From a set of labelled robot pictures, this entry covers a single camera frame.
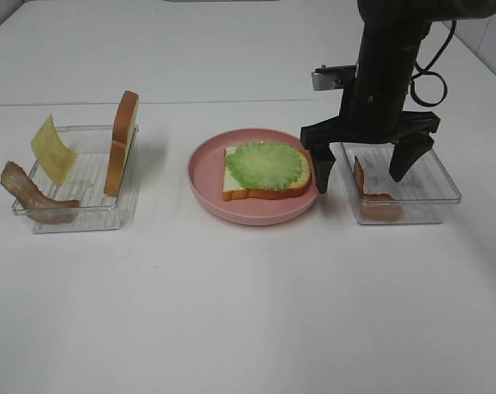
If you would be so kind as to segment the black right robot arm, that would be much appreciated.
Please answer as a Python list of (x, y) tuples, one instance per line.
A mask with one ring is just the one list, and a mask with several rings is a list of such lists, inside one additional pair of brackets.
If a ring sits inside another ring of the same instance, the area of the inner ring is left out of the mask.
[(357, 6), (364, 21), (357, 63), (316, 69), (342, 89), (339, 114), (301, 129), (321, 194), (335, 162), (331, 143), (393, 144), (389, 174), (395, 181), (432, 149), (440, 120), (431, 106), (423, 112), (403, 108), (406, 96), (415, 93), (414, 80), (429, 74), (416, 63), (421, 41), (434, 22), (496, 13), (496, 1), (359, 1)]

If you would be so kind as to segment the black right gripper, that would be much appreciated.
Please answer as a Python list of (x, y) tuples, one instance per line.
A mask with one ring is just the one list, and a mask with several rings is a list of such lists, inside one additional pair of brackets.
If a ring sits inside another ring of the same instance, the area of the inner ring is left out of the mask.
[(332, 142), (363, 144), (395, 144), (389, 174), (399, 182), (412, 165), (433, 148), (432, 134), (439, 118), (432, 112), (405, 111), (410, 81), (403, 86), (379, 94), (368, 92), (353, 80), (343, 90), (339, 114), (328, 120), (301, 128), (300, 141), (310, 149), (315, 168), (315, 184), (325, 194), (335, 163), (329, 148)]

